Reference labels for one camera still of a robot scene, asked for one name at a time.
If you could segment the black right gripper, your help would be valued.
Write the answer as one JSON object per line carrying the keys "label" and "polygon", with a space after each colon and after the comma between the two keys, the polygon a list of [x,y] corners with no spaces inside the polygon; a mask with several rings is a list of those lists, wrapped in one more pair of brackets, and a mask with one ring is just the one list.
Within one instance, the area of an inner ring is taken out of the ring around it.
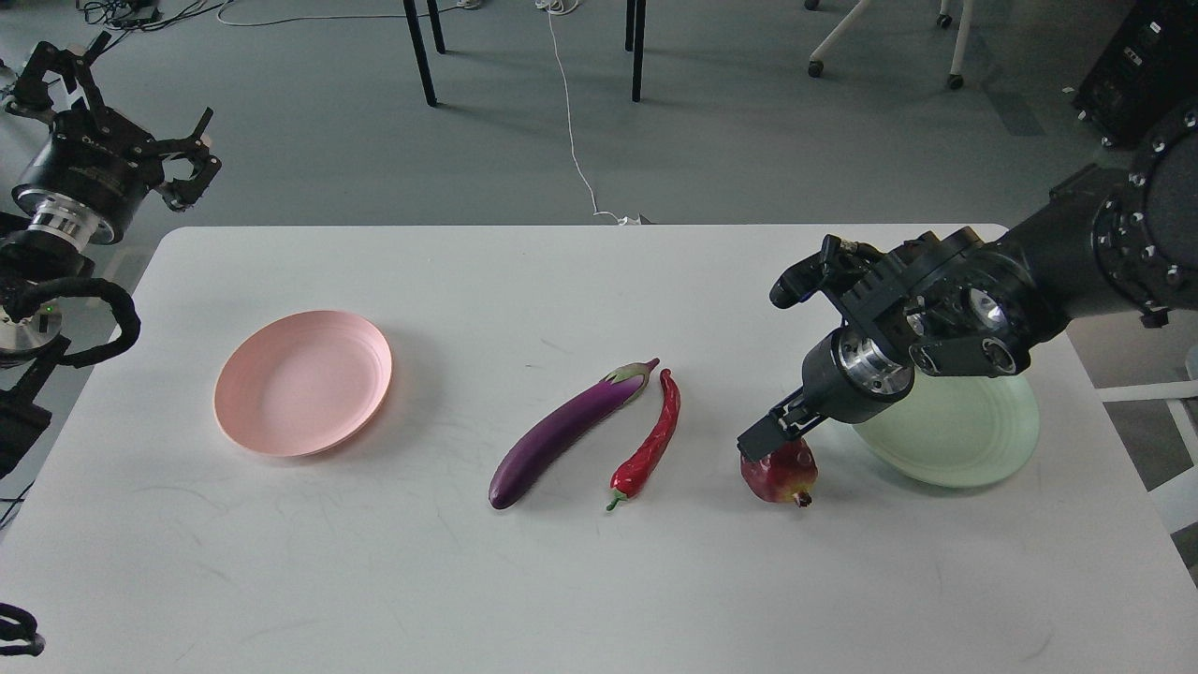
{"label": "black right gripper", "polygon": [[908,397],[915,379],[912,364],[893,362],[851,328],[827,334],[804,358],[801,375],[803,387],[738,435],[737,449],[745,461],[757,463],[804,439],[825,419],[847,425],[869,421]]}

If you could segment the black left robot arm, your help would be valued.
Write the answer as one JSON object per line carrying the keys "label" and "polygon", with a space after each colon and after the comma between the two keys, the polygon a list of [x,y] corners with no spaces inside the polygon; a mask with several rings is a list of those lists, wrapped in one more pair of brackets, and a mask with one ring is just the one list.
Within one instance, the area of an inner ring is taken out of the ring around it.
{"label": "black left robot arm", "polygon": [[[46,125],[48,136],[19,175],[4,213],[1,300],[4,368],[22,368],[1,391],[1,463],[8,475],[52,425],[36,402],[56,368],[90,368],[137,344],[141,321],[125,287],[95,277],[87,245],[125,238],[150,193],[169,210],[196,205],[220,170],[205,110],[188,136],[158,139],[104,101],[93,63],[111,43],[99,34],[81,50],[42,41],[4,93],[4,110]],[[99,300],[117,332],[110,341],[71,350],[63,299]]]}

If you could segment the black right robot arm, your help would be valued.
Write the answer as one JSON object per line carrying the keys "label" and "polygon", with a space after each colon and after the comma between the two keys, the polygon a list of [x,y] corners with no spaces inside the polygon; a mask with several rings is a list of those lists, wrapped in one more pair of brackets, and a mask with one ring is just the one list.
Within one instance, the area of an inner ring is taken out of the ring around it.
{"label": "black right robot arm", "polygon": [[841,324],[810,350],[801,384],[738,436],[764,460],[825,419],[859,425],[901,402],[916,374],[998,378],[1076,318],[1137,311],[1146,328],[1194,310],[1194,98],[1154,125],[1129,168],[1085,166],[1043,210],[984,242],[972,227],[881,251],[827,235],[778,278],[787,310],[825,295]]}

